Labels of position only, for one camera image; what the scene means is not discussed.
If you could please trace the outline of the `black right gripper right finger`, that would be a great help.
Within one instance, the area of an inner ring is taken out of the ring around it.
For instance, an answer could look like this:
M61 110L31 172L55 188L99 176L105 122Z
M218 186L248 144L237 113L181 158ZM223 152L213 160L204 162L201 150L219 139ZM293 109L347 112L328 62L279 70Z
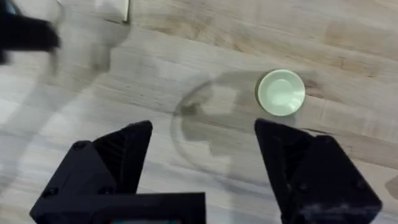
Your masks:
M257 119L254 125L282 223L371 223L382 201L329 135Z

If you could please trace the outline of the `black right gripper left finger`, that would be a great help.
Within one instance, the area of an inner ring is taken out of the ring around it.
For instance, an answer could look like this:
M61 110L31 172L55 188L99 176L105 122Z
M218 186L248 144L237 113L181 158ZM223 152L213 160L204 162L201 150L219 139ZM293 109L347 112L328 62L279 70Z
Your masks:
M150 121L132 123L94 141L75 142L41 193L39 200L78 197L142 200L137 187L149 147Z

